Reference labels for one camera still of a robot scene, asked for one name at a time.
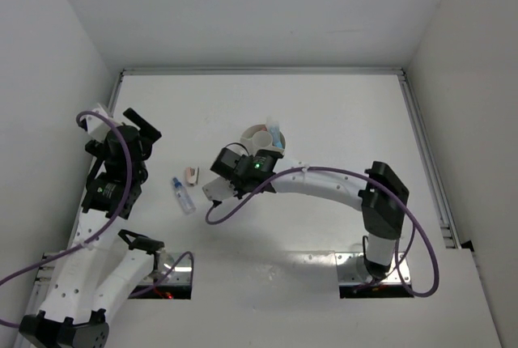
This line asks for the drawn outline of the blue highlighter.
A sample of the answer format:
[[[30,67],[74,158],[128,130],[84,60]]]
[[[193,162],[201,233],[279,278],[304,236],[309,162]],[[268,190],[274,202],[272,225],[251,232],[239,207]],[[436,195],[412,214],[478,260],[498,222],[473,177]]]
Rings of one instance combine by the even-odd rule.
[[[267,117],[266,123],[265,123],[267,131],[272,136],[272,144],[276,146],[277,148],[282,149],[283,144],[281,141],[281,134],[280,134],[280,125],[279,122],[272,117]]]

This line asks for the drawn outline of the clear blue-cap bottle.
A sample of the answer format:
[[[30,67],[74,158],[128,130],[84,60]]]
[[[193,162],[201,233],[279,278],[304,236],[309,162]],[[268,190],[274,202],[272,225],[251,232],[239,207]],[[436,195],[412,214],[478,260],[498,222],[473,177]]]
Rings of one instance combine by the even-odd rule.
[[[191,197],[189,196],[186,188],[183,184],[178,180],[177,177],[172,178],[172,187],[174,193],[176,195],[176,199],[180,204],[181,209],[185,214],[192,214],[196,210],[196,206],[194,205]]]

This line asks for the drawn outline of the pink highlighter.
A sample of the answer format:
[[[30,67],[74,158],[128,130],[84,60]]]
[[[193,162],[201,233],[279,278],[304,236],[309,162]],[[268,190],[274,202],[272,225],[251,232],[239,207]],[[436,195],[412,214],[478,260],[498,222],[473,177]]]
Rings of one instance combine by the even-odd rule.
[[[260,125],[255,125],[253,127],[253,132],[256,133],[258,131],[266,131],[267,128],[266,128],[266,125],[265,124],[260,124]]]

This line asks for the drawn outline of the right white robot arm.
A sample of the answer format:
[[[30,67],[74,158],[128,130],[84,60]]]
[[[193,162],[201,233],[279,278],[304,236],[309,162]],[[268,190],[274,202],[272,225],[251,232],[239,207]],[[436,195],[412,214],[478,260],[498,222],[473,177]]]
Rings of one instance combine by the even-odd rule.
[[[410,192],[386,163],[372,163],[365,171],[366,185],[362,188],[352,181],[351,174],[307,166],[266,149],[245,155],[224,147],[210,170],[217,178],[202,190],[214,207],[232,197],[241,199],[267,192],[318,197],[359,211],[367,231],[365,270],[374,281],[389,274]]]

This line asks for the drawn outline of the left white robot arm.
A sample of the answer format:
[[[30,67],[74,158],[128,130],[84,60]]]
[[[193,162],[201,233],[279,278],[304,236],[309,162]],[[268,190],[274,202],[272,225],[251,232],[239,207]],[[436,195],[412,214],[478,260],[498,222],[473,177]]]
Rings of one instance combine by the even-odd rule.
[[[19,334],[34,347],[103,347],[113,317],[155,271],[163,242],[126,229],[148,178],[146,161],[161,133],[132,108],[126,123],[104,107],[81,117],[95,157],[72,247],[56,264],[46,298],[23,317]]]

